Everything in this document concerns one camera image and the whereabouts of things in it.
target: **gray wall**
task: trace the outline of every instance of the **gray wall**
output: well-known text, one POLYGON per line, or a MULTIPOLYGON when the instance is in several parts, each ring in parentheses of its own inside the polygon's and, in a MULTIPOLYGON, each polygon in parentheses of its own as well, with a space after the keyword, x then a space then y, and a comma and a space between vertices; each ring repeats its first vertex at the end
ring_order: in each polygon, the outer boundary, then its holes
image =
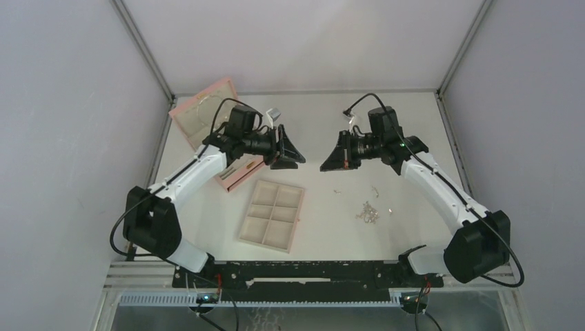
POLYGON ((512 221, 536 330, 583 326, 584 12, 496 1, 446 93, 477 198, 512 221))
POLYGON ((0 2, 0 329, 87 330, 167 103, 108 1, 33 2, 0 2))

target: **beige tray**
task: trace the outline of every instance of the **beige tray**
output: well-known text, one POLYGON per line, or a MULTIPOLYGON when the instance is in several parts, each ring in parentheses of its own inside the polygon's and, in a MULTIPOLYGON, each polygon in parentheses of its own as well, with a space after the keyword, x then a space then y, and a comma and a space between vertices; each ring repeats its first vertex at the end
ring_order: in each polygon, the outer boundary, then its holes
POLYGON ((239 240, 290 252, 305 190, 295 186, 258 181, 239 240))

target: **pink jewelry box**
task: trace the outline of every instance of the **pink jewelry box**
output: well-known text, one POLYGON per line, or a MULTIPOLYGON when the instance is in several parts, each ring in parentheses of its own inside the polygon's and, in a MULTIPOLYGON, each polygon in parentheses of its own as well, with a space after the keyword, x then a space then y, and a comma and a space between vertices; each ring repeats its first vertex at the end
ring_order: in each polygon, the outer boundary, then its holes
MULTIPOLYGON (((219 80, 168 113, 194 151, 209 135, 213 116, 225 98, 237 99, 236 90, 229 77, 219 80)), ((223 122, 229 119, 230 111, 235 105, 236 103, 233 101, 224 103, 217 115, 213 130, 217 130, 223 122)), ((231 192, 263 166, 262 156, 245 154, 215 178, 227 192, 231 192)))

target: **metal frame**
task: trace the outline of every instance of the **metal frame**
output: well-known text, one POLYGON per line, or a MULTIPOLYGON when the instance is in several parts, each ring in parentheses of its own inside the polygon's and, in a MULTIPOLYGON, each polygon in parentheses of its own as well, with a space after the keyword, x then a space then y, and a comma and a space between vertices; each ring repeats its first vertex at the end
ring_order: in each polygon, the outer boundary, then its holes
MULTIPOLYGON (((144 58, 147 66, 152 71, 157 80, 157 83, 161 87, 166 98, 169 100, 170 108, 175 106, 177 96, 172 93, 170 86, 164 79, 164 76, 155 61, 151 51, 149 50, 144 38, 142 37, 132 15, 124 3, 124 0, 110 0, 112 6, 116 10, 123 24, 125 25, 130 37, 138 47, 142 57, 144 58)), ((493 4, 493 0, 484 0, 481 8, 478 10, 476 17, 468 29, 466 36, 460 45, 453 62, 451 63, 446 76, 444 77, 440 87, 434 91, 429 89, 412 90, 412 89, 398 89, 398 90, 384 90, 382 92, 434 92, 437 100, 437 105, 444 122, 446 133, 448 136, 449 143, 451 144, 453 155, 457 164, 457 170, 462 180, 465 191, 470 195, 473 195, 471 183, 467 175, 465 161, 461 155, 461 151, 458 148, 457 139, 453 128, 451 127, 450 118, 448 111, 445 109, 443 104, 443 94, 447 89, 454 73, 459 67, 466 51, 469 48, 471 41, 473 40, 478 27, 483 21, 486 13, 493 4)), ((351 91, 295 91, 295 92, 270 92, 268 94, 328 94, 328 93, 349 93, 349 92, 371 92, 361 90, 351 91)), ((261 93, 249 93, 242 92, 245 94, 261 94, 261 93)), ((152 169, 148 176, 148 183, 152 183, 155 180, 156 173, 162 158, 164 144, 166 137, 171 125, 171 120, 167 117, 163 130, 160 137, 159 146, 155 152, 155 157, 152 164, 152 169)), ((172 288, 173 275, 175 275, 175 267, 162 261, 132 261, 132 262, 114 262, 110 266, 110 271, 106 278, 106 282, 103 287, 102 295, 99 301, 99 307, 94 316, 92 324, 92 330, 110 330, 115 312, 118 306, 121 305, 150 305, 150 306, 177 306, 177 305, 193 305, 194 301, 188 290, 185 288, 172 288)), ((493 270, 489 275, 495 277, 501 281, 514 282, 513 272, 509 265, 493 270)), ((518 290, 509 290, 507 288, 500 287, 483 279, 476 279, 469 284, 461 284, 454 280, 450 276, 443 277, 444 287, 433 288, 436 292, 456 292, 456 291, 498 291, 504 315, 508 323, 510 330, 530 330, 530 326, 527 323, 527 313, 524 307, 523 301, 520 297, 518 290)), ((213 288, 198 288, 199 293, 212 293, 217 289, 213 288)), ((417 292, 419 288, 393 288, 389 290, 390 298, 397 298, 403 292, 417 292)), ((280 303, 280 306, 290 306, 290 303, 280 303)), ((220 301, 217 305, 230 305, 228 301, 220 301)), ((265 306, 266 303, 239 303, 241 306, 265 306)), ((307 303, 294 303, 292 306, 308 306, 307 303)), ((398 306, 394 299, 386 302, 370 302, 370 303, 335 303, 334 306, 398 306)))

